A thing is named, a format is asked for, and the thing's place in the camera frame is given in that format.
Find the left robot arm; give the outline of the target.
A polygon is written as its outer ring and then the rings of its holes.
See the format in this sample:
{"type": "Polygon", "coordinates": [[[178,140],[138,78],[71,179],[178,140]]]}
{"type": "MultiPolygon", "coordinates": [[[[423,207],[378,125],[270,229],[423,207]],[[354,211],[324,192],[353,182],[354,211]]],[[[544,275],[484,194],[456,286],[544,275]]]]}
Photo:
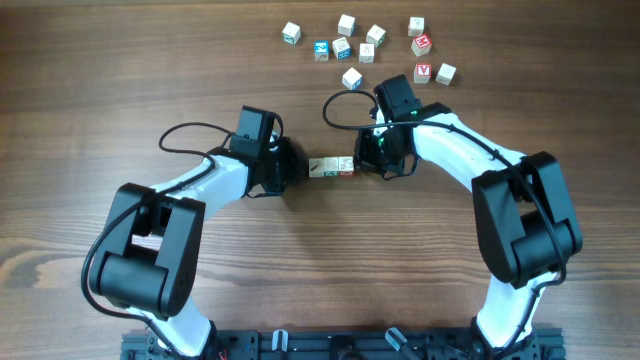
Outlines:
{"type": "Polygon", "coordinates": [[[191,297],[204,222],[226,205],[281,195],[304,165],[281,117],[245,106],[235,131],[201,153],[202,162],[166,183],[126,183],[88,251],[81,290],[97,311],[141,321],[126,334],[123,359],[227,359],[233,341],[217,333],[191,297]]]}

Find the red-sided number eight block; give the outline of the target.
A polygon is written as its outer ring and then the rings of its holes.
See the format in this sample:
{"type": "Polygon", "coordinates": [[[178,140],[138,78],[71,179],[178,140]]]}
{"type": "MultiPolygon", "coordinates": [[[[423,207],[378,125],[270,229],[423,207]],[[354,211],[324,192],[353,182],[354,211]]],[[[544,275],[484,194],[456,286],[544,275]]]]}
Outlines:
{"type": "Polygon", "coordinates": [[[341,156],[339,160],[339,175],[352,176],[354,174],[354,162],[352,156],[341,156]]]}

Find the green V wooden block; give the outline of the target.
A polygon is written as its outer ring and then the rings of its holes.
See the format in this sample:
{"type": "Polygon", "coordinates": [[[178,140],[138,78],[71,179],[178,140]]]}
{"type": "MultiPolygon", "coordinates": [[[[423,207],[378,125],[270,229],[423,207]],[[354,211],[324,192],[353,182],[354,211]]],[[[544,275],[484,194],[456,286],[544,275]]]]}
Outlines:
{"type": "Polygon", "coordinates": [[[323,173],[325,177],[338,176],[340,172],[338,157],[325,157],[323,159],[323,173]]]}

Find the hammer picture wooden block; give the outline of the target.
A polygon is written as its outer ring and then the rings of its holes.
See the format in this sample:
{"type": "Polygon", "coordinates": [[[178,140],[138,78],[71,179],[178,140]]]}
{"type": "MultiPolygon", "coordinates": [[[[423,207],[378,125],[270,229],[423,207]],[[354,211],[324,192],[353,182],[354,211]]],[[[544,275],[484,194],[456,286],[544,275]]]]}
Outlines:
{"type": "Polygon", "coordinates": [[[309,177],[324,177],[325,167],[323,158],[310,158],[308,162],[309,177]]]}

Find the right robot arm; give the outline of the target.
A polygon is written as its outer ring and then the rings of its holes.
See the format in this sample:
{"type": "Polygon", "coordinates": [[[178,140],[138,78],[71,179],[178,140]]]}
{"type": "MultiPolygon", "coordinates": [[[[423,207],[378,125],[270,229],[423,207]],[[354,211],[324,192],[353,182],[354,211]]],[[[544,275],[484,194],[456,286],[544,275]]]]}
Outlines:
{"type": "Polygon", "coordinates": [[[433,163],[472,195],[478,247],[491,273],[473,321],[486,356],[521,349],[544,290],[561,285],[583,243],[558,161],[506,149],[464,125],[441,103],[424,105],[404,75],[376,86],[374,124],[360,128],[358,166],[405,176],[405,159],[433,163]]]}

